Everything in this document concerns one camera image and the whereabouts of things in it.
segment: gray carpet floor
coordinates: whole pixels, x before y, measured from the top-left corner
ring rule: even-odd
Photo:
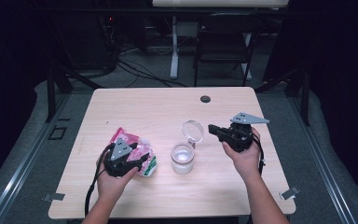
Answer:
[[[248,86],[256,88],[262,84],[261,79],[272,46],[273,39],[270,36],[262,36],[258,40],[251,67],[253,78],[247,83]],[[179,77],[175,81],[187,86],[192,86],[193,83],[193,47],[191,40],[184,40],[180,46]],[[139,50],[131,50],[121,54],[120,59],[145,71],[138,65],[141,64],[157,77],[170,80],[172,53],[169,50],[161,46],[150,48],[147,55]],[[203,64],[200,76],[205,78],[199,81],[199,85],[240,86],[241,70],[233,71],[232,68],[232,65]],[[120,67],[108,76],[94,78],[93,81],[106,88],[166,87],[160,81],[131,75]],[[27,164],[32,169],[26,174],[19,190],[14,193],[14,200],[4,206],[5,211],[0,211],[0,223],[66,223],[66,220],[53,220],[48,217],[50,203],[42,201],[42,198],[46,193],[55,192],[58,186],[92,95],[89,87],[76,80],[71,79],[71,82],[75,87],[72,94],[63,95],[57,92],[60,109],[49,125],[45,123],[48,112],[46,83],[36,87],[38,100],[34,112],[0,171],[0,199],[24,157],[35,147],[39,147],[40,151],[34,156],[34,162]],[[337,211],[335,201],[332,200],[331,192],[326,187],[312,154],[312,144],[305,131],[308,130],[317,140],[342,197],[358,223],[358,188],[329,143],[318,98],[314,94],[310,96],[310,127],[304,128],[297,115],[297,99],[286,98],[282,92],[285,85],[282,83],[268,92],[258,93],[257,98],[265,118],[270,120],[268,127],[289,186],[297,186],[301,190],[295,199],[296,212],[290,216],[291,222],[352,223],[343,220]],[[66,128],[61,140],[48,140],[54,126]],[[246,217],[239,217],[239,223],[244,223],[245,220]]]

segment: forearm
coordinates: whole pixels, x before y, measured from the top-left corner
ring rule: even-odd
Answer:
[[[115,204],[116,201],[98,199],[82,223],[106,224]]]
[[[257,223],[289,223],[280,207],[272,198],[260,174],[242,177],[251,207],[252,219]]]

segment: hand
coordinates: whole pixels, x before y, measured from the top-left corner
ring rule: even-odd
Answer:
[[[106,160],[107,153],[103,156],[103,162],[101,162],[101,166],[99,169],[99,173],[103,171],[97,179],[98,182],[98,193],[100,200],[108,200],[111,202],[115,202],[120,198],[121,194],[124,191],[124,188],[130,182],[130,180],[135,176],[136,172],[138,172],[138,168],[134,167],[130,171],[128,171],[122,177],[114,177],[109,175],[104,169],[104,160]]]
[[[260,139],[260,133],[256,129],[252,128],[252,133]],[[245,181],[250,175],[258,174],[260,148],[255,142],[249,149],[242,152],[234,151],[226,142],[223,142],[222,145],[226,154],[233,160],[235,169]]]

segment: black chair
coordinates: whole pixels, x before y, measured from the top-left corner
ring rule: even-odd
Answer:
[[[234,69],[247,63],[242,86],[246,84],[252,60],[255,38],[262,30],[262,21],[256,16],[238,13],[214,13],[201,19],[197,31],[197,45],[193,68],[194,86],[197,86],[200,63],[234,63]],[[246,44],[244,34],[250,34]]]

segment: table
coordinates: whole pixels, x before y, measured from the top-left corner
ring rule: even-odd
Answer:
[[[287,7],[288,0],[153,0],[154,7]],[[177,26],[176,17],[172,17],[172,62],[171,78],[178,77],[179,54],[177,48]],[[242,64],[244,73],[247,64]]]
[[[200,97],[208,95],[210,103]],[[95,172],[95,162],[122,127],[147,138],[157,156],[158,168],[150,177],[137,175],[125,188],[110,217],[222,217],[250,214],[248,196],[232,160],[208,124],[228,127],[239,112],[263,117],[255,92],[247,87],[99,89],[89,102],[72,152],[53,201],[51,218],[84,217],[84,200]],[[196,145],[191,173],[179,175],[171,167],[171,149],[185,142],[182,124],[193,119],[205,135]],[[261,134],[266,166],[263,178],[285,214],[296,210],[293,199],[279,193],[289,189],[266,124],[253,125]],[[94,190],[90,208],[98,197]]]

